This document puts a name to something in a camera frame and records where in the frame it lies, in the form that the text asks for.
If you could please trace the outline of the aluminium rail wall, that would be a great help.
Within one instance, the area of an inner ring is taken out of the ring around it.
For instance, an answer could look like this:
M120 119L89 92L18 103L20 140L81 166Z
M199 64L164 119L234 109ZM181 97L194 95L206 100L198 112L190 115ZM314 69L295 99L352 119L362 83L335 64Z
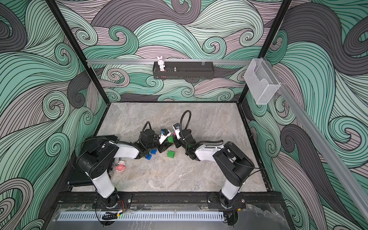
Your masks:
M86 62L88 65L150 65L154 64L157 61L156 59L87 59ZM214 65L249 65L251 63L251 59L246 60L238 60L238 59L165 59L165 62L212 62Z
M274 66L268 60L263 59L263 61L271 71L271 76L274 78L274 81L278 83L280 94L283 95L290 109L294 112L296 118L304 127L304 130L311 138L318 152L322 154L323 158L329 164L337 179L339 179L355 206L358 208L362 217L367 220L368 195L352 172L340 159L332 144L305 111L307 108L307 102L304 99L302 87L298 83L298 80L294 76L292 77L292 84L289 84L285 81L282 75L275 70Z

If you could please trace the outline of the green lego brick right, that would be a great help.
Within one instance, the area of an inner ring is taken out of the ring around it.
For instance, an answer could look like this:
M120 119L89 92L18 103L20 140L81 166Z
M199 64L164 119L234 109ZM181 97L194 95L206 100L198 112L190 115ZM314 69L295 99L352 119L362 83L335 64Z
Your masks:
M174 151L168 151L167 152L167 157L169 157L169 158L174 158L174 156L175 156L175 152Z

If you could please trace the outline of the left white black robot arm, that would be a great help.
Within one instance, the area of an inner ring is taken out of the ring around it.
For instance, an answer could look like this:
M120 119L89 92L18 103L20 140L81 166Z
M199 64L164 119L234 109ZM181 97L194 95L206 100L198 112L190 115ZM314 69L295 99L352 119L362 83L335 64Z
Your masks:
M95 187L98 202L107 209L115 208L120 197L112 184L109 170L116 159L150 158L153 150L163 152L172 145L171 132L162 129L144 129L136 142L120 141L117 136L98 136L86 141L83 151L76 158L76 165Z

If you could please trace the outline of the pink toy figure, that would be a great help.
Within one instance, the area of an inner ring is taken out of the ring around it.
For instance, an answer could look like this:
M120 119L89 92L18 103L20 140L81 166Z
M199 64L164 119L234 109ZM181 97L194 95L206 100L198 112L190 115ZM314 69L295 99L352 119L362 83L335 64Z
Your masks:
M119 161L116 165L116 171L117 172L123 172L126 169L126 163L125 161Z

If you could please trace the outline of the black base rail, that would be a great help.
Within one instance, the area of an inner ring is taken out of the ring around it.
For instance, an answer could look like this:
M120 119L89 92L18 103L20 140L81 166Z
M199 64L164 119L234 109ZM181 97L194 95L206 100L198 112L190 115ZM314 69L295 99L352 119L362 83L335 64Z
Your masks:
M118 198L105 202L96 192L61 192L52 206L84 206L101 210L135 210L150 206L198 206L232 211L253 205L261 209L286 209L280 192L240 192L226 201L220 192L118 192Z

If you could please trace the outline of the black box on table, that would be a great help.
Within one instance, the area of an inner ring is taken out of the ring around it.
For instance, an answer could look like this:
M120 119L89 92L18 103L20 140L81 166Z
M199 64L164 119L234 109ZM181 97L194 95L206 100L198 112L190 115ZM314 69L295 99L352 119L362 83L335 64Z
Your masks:
M78 145L71 158L74 172L69 179L69 185L90 186L93 184L90 176L96 179L107 173L118 151L117 143L118 137L110 135L90 137Z

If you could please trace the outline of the aluminium rail right wall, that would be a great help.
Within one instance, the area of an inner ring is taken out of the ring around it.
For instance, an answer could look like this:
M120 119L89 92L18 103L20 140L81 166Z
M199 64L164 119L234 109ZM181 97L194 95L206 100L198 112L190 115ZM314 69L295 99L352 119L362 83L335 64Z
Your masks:
M274 81L278 83L280 94L283 95L290 109L294 112L296 118L304 127L304 130L311 138L318 152L322 154L323 158L329 164L337 179L339 179L355 206L358 208L362 217L367 220L368 195L352 172L340 159L332 144L305 111L307 108L307 102L304 99L302 87L298 83L298 80L294 76L292 77L292 84L289 84L285 81L282 75L275 70L274 66L268 60L263 59L263 61L271 71L271 76L274 78Z

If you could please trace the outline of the white pink bunny figurine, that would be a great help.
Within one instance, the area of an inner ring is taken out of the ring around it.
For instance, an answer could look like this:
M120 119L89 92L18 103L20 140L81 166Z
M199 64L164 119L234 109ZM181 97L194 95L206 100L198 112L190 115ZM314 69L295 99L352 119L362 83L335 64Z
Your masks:
M160 56L160 57L157 57L157 59L158 59L158 62L157 63L159 65L160 71L165 71L165 62L163 60L163 57Z

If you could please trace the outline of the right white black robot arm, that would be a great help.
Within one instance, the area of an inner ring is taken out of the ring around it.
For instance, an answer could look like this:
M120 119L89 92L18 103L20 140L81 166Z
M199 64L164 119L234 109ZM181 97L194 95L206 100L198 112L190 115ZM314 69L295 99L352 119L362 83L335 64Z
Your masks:
M191 130L179 126L174 128L174 133L175 146L183 147L190 159L217 164L226 178L218 200L226 209L233 207L241 186L255 169L253 161L231 141L196 142Z

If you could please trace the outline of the black wall shelf tray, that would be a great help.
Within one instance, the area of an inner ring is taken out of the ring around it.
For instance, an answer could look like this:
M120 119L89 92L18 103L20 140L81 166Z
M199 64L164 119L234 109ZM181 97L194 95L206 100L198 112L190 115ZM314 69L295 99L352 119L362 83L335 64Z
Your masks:
M156 61L152 72L159 80L200 80L212 79L215 70L212 62L165 62L165 71L160 71Z

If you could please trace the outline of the clear plastic wall bin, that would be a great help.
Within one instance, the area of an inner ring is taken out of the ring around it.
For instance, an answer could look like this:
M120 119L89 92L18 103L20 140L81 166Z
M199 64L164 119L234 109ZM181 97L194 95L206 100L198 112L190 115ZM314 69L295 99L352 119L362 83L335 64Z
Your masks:
M280 82L271 63L263 58L252 59L244 79L258 105L268 104L280 88Z

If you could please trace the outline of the aluminium rail back wall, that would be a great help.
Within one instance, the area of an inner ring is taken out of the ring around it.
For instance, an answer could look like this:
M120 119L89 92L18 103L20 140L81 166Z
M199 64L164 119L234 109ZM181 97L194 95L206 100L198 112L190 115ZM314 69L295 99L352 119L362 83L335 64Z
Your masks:
M154 64L157 61L156 59L87 59L86 62L88 65L150 65ZM214 65L249 65L251 63L251 59L246 60L238 60L238 59L165 59L165 62L212 62Z

